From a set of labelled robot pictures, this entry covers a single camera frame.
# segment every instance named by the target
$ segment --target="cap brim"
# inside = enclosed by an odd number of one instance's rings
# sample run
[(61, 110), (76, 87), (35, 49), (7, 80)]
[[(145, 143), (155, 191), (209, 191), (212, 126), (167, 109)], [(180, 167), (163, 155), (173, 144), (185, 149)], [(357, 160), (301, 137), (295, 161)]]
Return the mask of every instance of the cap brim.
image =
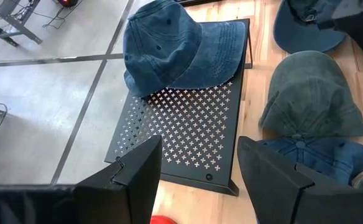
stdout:
[(203, 22), (194, 59), (170, 88), (200, 89), (221, 85), (234, 76), (246, 42), (243, 22)]
[(277, 138), (258, 141), (274, 151), (332, 177), (342, 184), (363, 171), (363, 145), (341, 138), (305, 139), (304, 147), (298, 148), (296, 139)]
[(299, 24), (286, 1), (281, 3), (278, 10), (273, 35), (278, 46), (290, 54), (304, 50), (326, 52), (340, 44), (346, 36), (331, 29), (319, 30), (314, 24)]

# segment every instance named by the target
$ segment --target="gray tile floor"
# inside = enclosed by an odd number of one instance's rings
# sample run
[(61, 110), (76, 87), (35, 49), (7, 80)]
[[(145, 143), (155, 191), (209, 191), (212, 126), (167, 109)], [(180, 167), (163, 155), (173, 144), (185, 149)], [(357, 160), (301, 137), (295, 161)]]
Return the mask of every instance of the gray tile floor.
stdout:
[[(122, 15), (147, 0), (127, 8), (132, 2), (84, 0), (59, 30), (42, 28), (48, 19), (33, 16), (27, 27), (42, 45), (25, 36), (15, 38), (18, 48), (0, 40), (0, 61), (121, 49), (123, 33), (114, 34)], [(41, 1), (36, 12), (57, 10), (54, 2)], [(104, 157), (127, 95), (124, 71), (122, 59), (0, 67), (0, 103), (9, 108), (0, 128), (0, 184), (75, 183), (107, 166)]]
[[(0, 39), (0, 60), (105, 54), (127, 2), (128, 0), (83, 0), (59, 30), (53, 27), (43, 28), (42, 25), (50, 19), (33, 14), (25, 26), (43, 40), (42, 44), (37, 45), (20, 35), (14, 37), (20, 44), (15, 48)], [(59, 8), (52, 0), (41, 0), (35, 12), (53, 17)], [(67, 13), (68, 10), (64, 10), (62, 16)], [(59, 21), (55, 21), (54, 25), (59, 25)]]

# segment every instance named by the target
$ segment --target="dark blue cap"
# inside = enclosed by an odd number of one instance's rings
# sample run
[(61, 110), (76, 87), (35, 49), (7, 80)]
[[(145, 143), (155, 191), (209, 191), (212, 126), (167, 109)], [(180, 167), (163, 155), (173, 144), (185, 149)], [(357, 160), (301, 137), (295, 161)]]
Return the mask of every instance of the dark blue cap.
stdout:
[(144, 97), (165, 87), (223, 84), (238, 68), (245, 34), (243, 22), (197, 23), (175, 1), (150, 2), (126, 27), (126, 85), (133, 95)]
[(258, 141), (342, 184), (363, 171), (363, 145), (341, 138), (278, 138)]
[(316, 23), (332, 16), (340, 0), (284, 0), (274, 22), (277, 45), (293, 54), (304, 50), (325, 52), (342, 42), (345, 33), (319, 30)]

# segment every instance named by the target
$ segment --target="cap display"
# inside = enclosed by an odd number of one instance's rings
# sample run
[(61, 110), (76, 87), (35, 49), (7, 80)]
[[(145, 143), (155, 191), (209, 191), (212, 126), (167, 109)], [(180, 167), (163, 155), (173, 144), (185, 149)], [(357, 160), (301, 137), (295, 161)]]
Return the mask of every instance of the cap display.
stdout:
[(340, 0), (284, 0), (275, 18), (273, 35), (277, 45), (292, 54), (304, 50), (325, 52), (345, 37), (331, 29), (319, 30), (316, 21), (332, 16)]
[(261, 224), (363, 224), (363, 188), (341, 184), (245, 136), (238, 139), (237, 156)]
[(345, 139), (277, 138), (258, 143), (341, 184), (350, 184), (363, 171), (363, 145)]
[(126, 27), (126, 85), (133, 95), (144, 97), (165, 87), (223, 84), (237, 70), (245, 35), (243, 22), (197, 23), (175, 1), (150, 2)]
[(363, 117), (337, 63), (298, 52), (275, 69), (259, 126), (285, 137), (363, 136)]

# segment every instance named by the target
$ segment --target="wooden surface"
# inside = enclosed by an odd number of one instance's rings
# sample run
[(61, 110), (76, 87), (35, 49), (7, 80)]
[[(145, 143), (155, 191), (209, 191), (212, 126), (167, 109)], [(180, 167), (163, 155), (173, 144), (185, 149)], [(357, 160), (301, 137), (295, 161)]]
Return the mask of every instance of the wooden surface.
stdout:
[[(275, 43), (273, 23), (281, 0), (223, 0), (187, 8), (198, 22), (250, 19), (254, 68), (246, 70), (239, 115), (238, 135), (263, 138), (258, 121), (267, 101), (267, 90), (275, 67), (287, 53)], [(363, 113), (363, 51), (347, 38), (329, 55), (344, 72), (354, 101)], [(354, 139), (363, 144), (363, 138)], [(153, 214), (166, 215), (178, 224), (256, 223), (254, 209), (234, 156), (232, 179), (239, 197), (161, 181)]]

